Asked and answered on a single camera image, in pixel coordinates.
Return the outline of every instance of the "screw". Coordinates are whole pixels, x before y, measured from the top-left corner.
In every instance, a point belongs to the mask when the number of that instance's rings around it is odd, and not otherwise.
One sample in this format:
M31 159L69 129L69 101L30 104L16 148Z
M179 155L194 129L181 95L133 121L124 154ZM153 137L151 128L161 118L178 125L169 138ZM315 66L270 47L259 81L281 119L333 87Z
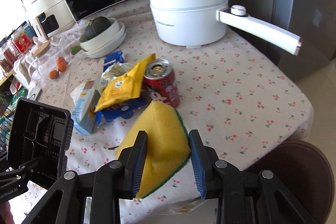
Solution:
M121 165L122 165L121 161L118 161L118 160L112 160L110 162L110 167L113 168L113 169L119 168L119 167L121 167Z
M73 179L75 177L75 173L72 172L72 171L68 171L64 174L64 178L66 180L70 180L70 179Z
M271 179L273 177L273 173L270 170L264 170L261 174L266 179Z
M215 165L218 168L225 168L225 167L227 167L227 162L224 161L224 160L218 160L218 161L216 161Z

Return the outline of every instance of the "wooden lid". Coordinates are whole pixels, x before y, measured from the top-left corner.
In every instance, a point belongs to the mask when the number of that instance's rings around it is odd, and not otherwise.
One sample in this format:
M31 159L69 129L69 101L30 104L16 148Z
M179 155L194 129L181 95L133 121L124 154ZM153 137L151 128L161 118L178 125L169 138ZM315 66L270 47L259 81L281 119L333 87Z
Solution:
M50 41L47 40L44 42L40 47L37 48L37 50L33 53L34 57L39 57L42 54L46 53L47 50L50 49Z

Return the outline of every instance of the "white bowl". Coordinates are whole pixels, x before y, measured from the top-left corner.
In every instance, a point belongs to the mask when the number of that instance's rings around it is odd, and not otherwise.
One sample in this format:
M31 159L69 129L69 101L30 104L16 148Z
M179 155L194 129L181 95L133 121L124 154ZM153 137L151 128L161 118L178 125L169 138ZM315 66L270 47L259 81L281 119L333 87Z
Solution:
M105 42L103 45L97 47L96 49L92 50L92 51L84 51L84 53L86 55L90 55L90 54L94 54L94 53L97 53L97 52L101 52L105 49L107 49L110 44L113 44L115 43L120 37L122 37L122 35L124 34L125 32L125 25L123 23L119 23L119 32L117 32L117 34L115 36L113 36L112 38L110 38L107 42Z
M105 48L105 49L103 49L103 50L101 50L100 52L97 52L97 53L87 54L87 52L84 52L84 54L87 57L90 57L90 58L100 58L100 57L103 57L105 55L108 55L109 53L113 52L117 47L120 46L120 44L124 41L125 37L126 37L126 30L117 41L110 44L107 48Z
M120 30L118 21L111 17L109 18L111 26L108 27L105 31L94 37L93 39L85 41L85 35L83 34L79 39L81 47L86 51L92 51L102 46L108 42L112 37L114 37Z

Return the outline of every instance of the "sponge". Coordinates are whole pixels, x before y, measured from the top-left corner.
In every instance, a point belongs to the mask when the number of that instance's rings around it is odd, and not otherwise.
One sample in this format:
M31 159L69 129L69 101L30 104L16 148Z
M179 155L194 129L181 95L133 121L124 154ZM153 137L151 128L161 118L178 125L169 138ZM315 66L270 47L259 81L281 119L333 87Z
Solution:
M133 146L140 130L147 132L148 141L137 199L145 198L165 184L187 163L190 154L187 131L179 113L167 104L152 101L116 150L117 158L124 148Z

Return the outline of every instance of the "white air fryer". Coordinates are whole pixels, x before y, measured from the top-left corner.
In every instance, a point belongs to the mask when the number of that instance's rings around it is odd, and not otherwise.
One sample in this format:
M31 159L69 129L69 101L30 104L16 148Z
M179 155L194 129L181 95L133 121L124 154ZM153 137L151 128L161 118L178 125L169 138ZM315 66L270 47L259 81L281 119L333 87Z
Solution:
M44 42L75 24L65 0L22 0L28 19L40 41Z

